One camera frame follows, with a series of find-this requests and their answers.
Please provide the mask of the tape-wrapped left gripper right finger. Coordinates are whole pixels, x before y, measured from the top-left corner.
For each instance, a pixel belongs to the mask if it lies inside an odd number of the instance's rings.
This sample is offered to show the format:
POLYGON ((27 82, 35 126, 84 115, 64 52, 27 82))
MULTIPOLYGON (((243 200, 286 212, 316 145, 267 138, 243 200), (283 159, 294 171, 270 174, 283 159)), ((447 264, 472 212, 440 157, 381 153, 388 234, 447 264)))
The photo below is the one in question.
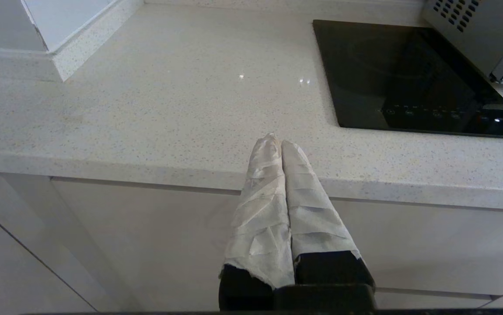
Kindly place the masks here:
POLYGON ((305 152, 283 141, 282 159, 297 283, 366 285, 373 291, 375 281, 305 152))

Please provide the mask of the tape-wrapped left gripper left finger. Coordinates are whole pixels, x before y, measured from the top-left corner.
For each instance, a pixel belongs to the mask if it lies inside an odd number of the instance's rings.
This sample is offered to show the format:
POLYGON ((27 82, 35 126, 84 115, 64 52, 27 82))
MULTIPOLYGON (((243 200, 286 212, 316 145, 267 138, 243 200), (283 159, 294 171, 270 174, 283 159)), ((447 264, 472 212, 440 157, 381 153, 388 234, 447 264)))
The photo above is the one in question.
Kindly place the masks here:
POLYGON ((295 284, 281 143, 273 133, 251 152, 219 278, 221 311, 272 310, 274 292, 295 284))

